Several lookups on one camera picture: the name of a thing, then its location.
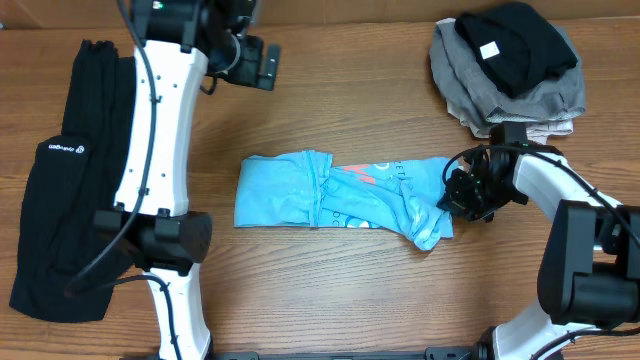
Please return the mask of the light blue t-shirt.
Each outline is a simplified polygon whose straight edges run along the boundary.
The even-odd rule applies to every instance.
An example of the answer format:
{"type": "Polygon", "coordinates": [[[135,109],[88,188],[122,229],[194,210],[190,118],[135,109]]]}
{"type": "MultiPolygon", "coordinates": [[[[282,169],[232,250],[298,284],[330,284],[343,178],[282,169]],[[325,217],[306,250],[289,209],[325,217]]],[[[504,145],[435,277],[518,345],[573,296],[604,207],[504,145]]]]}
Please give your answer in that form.
{"type": "Polygon", "coordinates": [[[422,251],[454,236],[449,212],[437,207],[452,172],[446,158],[335,166],[314,150],[242,162],[236,227],[383,228],[422,251]]]}

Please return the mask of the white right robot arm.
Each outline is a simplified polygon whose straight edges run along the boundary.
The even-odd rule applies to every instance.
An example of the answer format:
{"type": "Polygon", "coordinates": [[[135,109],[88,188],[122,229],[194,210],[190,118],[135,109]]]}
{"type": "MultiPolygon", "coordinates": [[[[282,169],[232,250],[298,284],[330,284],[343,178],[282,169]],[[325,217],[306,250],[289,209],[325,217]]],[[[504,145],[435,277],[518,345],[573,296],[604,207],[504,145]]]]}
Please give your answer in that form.
{"type": "Polygon", "coordinates": [[[489,144],[459,153],[442,172],[440,209],[489,222],[514,202],[535,203],[552,227],[537,298],[470,347],[429,348],[428,359],[560,359],[581,337],[639,333],[639,209],[604,195],[557,148],[528,140],[524,125],[493,127],[489,144]]]}

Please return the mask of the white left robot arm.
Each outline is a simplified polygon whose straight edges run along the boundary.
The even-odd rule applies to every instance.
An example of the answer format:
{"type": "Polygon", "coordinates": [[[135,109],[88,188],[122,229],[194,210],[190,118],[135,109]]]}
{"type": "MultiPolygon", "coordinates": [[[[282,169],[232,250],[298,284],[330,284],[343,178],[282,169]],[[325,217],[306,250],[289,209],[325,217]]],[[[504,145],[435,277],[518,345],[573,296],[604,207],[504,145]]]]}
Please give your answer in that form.
{"type": "Polygon", "coordinates": [[[212,217],[189,208],[187,167],[202,82],[271,91],[280,48],[248,34],[257,0],[138,0],[119,9],[135,44],[136,93],[129,150],[113,207],[97,230],[140,269],[161,343],[158,359],[211,359],[200,286],[212,217]]]}

